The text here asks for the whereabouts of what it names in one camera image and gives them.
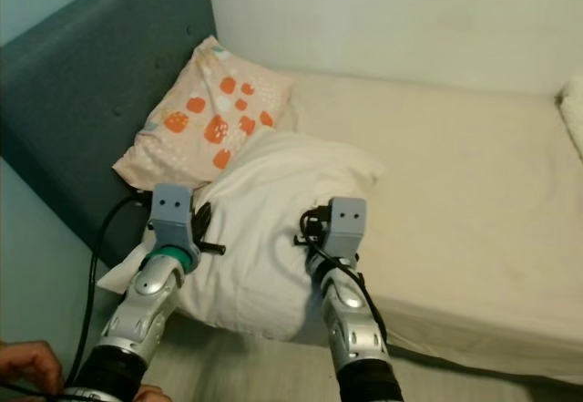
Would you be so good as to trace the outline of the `person's bare hand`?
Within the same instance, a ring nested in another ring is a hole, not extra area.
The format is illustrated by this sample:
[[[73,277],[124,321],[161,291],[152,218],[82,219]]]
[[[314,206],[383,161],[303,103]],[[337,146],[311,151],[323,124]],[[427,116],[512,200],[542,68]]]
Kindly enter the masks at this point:
[[[153,385],[141,386],[132,399],[133,402],[172,402],[172,398],[162,388]]]
[[[37,393],[57,395],[63,390],[61,361],[46,341],[2,343],[0,349],[1,385],[15,386],[26,381]]]

